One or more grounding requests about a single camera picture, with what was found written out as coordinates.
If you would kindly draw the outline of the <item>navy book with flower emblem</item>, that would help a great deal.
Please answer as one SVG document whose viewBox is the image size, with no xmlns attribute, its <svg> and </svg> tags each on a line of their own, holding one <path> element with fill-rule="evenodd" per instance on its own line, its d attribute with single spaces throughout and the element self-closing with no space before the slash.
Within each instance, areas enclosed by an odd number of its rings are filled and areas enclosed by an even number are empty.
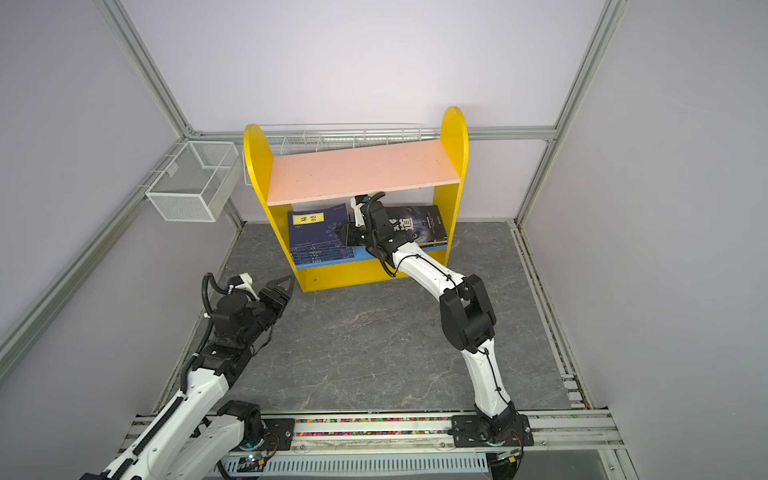
<svg viewBox="0 0 768 480">
<path fill-rule="evenodd" d="M 355 256 L 353 247 L 340 240 L 337 228 L 349 220 L 347 207 L 338 204 L 323 210 L 289 211 L 289 251 L 297 266 L 327 263 Z"/>
</svg>

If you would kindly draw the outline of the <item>dark wolf cover book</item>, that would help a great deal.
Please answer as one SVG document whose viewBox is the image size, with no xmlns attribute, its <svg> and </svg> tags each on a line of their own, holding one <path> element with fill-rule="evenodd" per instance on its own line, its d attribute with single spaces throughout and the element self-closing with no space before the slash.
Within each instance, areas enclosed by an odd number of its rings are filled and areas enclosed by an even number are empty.
<svg viewBox="0 0 768 480">
<path fill-rule="evenodd" d="M 393 206 L 385 208 L 396 232 L 420 246 L 445 245 L 448 233 L 439 208 L 429 206 Z"/>
</svg>

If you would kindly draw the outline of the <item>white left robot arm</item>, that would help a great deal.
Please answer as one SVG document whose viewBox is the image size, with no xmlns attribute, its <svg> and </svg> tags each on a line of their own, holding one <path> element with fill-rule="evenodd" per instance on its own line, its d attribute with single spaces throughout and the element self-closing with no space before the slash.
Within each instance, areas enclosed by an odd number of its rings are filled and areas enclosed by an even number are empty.
<svg viewBox="0 0 768 480">
<path fill-rule="evenodd" d="M 296 279 L 287 275 L 255 289 L 243 273 L 219 285 L 201 282 L 207 321 L 203 339 L 179 372 L 178 389 L 149 426 L 112 460 L 99 479 L 202 479 L 235 448 L 256 449 L 268 431 L 254 403 L 231 400 L 209 412 L 271 340 Z"/>
</svg>

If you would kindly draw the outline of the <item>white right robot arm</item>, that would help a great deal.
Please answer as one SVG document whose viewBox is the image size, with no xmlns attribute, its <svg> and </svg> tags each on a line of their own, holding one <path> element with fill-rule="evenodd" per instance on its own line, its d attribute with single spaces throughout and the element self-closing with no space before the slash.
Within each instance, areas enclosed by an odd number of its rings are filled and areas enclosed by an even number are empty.
<svg viewBox="0 0 768 480">
<path fill-rule="evenodd" d="M 482 279 L 446 267 L 396 230 L 381 203 L 384 196 L 352 197 L 354 219 L 337 229 L 340 240 L 363 246 L 388 276 L 403 273 L 437 300 L 443 334 L 460 351 L 473 387 L 476 426 L 460 434 L 492 446 L 508 441 L 520 449 L 531 446 L 529 421 L 516 409 L 501 378 L 494 341 L 497 318 Z"/>
</svg>

